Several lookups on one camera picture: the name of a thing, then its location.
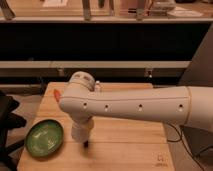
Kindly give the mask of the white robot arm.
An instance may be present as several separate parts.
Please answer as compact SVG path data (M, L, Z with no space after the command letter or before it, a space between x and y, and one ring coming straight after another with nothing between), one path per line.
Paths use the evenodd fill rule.
M95 116L174 123L213 133L213 87L175 86L97 92L87 72L74 73L59 100L73 120L71 136L89 140Z

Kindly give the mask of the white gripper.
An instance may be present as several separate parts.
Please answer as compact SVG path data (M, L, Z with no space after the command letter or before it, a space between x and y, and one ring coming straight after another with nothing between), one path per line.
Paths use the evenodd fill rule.
M80 124L74 122L72 124L71 136L76 142L84 142L84 148L88 147L90 132L94 127L94 121L89 119L86 123Z

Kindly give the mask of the orange object behind arm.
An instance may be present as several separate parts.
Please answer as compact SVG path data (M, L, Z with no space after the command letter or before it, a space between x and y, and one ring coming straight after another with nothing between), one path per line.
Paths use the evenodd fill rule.
M56 102L59 102L60 97L61 97L61 92L57 89L54 89L53 94L54 94L54 98L55 98Z

